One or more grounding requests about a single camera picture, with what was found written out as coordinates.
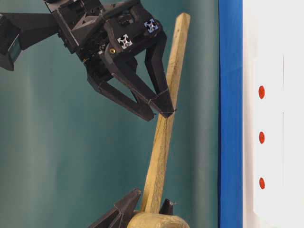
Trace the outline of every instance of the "robotic arm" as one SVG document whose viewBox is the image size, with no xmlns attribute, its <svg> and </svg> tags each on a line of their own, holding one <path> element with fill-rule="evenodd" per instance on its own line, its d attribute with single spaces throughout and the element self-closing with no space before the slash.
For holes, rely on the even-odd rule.
<svg viewBox="0 0 304 228">
<path fill-rule="evenodd" d="M 162 64 L 166 34 L 140 0 L 102 5 L 99 0 L 44 0 L 50 14 L 2 13 L 0 67 L 14 70 L 22 50 L 58 33 L 87 69 L 100 94 L 149 121 L 154 108 L 169 117 L 173 106 Z M 154 91 L 136 74 L 135 56 L 146 50 L 145 64 Z M 117 79 L 134 99 L 111 86 Z"/>
</svg>

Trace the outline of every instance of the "gold screw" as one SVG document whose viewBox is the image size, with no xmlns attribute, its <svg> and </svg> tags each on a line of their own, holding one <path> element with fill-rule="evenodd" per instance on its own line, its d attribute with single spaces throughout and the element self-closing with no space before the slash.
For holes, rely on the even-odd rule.
<svg viewBox="0 0 304 228">
<path fill-rule="evenodd" d="M 115 50 L 114 48 L 111 48 L 111 49 L 110 49 L 110 53 L 111 53 L 111 54 L 115 54 L 115 53 L 116 53 L 116 50 Z"/>
</svg>

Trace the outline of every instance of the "black plastic part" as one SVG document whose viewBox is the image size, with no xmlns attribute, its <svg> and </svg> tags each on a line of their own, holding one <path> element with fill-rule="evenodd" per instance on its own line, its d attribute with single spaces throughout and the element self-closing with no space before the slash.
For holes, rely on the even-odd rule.
<svg viewBox="0 0 304 228">
<path fill-rule="evenodd" d="M 166 199 L 161 207 L 160 214 L 162 215 L 173 215 L 174 203 Z"/>
<path fill-rule="evenodd" d="M 90 225 L 89 228 L 127 228 L 140 196 L 139 189 L 133 190 L 115 203 L 113 209 Z"/>
<path fill-rule="evenodd" d="M 22 50 L 58 33 L 59 26 L 51 14 L 1 13 L 21 29 L 19 41 Z"/>
<path fill-rule="evenodd" d="M 20 29 L 14 26 L 4 15 L 0 14 L 0 67 L 13 71 L 14 62 L 18 57 L 18 36 Z"/>
</svg>

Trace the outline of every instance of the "red dot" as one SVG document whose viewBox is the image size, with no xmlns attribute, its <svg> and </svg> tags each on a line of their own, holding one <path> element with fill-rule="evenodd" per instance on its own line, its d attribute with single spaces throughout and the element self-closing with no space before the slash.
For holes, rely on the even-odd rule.
<svg viewBox="0 0 304 228">
<path fill-rule="evenodd" d="M 264 98 L 264 96 L 265 96 L 265 89 L 264 89 L 264 86 L 260 86 L 260 88 L 258 89 L 258 95 L 259 95 L 259 97 L 261 98 L 261 99 L 263 99 Z"/>
<path fill-rule="evenodd" d="M 263 144 L 265 142 L 265 135 L 263 132 L 260 132 L 259 139 L 260 139 L 261 144 Z"/>
<path fill-rule="evenodd" d="M 265 188 L 265 181 L 263 178 L 260 178 L 260 187 L 261 187 L 261 189 Z"/>
</svg>

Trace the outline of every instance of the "white panel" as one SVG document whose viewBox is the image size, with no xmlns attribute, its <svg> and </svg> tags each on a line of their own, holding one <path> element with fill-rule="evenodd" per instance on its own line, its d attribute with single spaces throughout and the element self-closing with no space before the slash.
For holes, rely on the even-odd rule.
<svg viewBox="0 0 304 228">
<path fill-rule="evenodd" d="M 254 212 L 268 224 L 280 225 L 283 188 L 283 56 L 258 57 L 254 69 Z M 259 96 L 259 88 L 265 97 Z M 259 140 L 260 132 L 265 142 Z M 265 188 L 260 186 L 260 178 Z"/>
<path fill-rule="evenodd" d="M 304 227 L 304 59 L 285 56 L 284 110 L 284 228 Z"/>
<path fill-rule="evenodd" d="M 244 228 L 304 228 L 303 9 L 301 0 L 243 0 Z M 275 76 L 283 56 L 281 90 Z M 263 145 L 259 131 L 265 131 Z"/>
</svg>

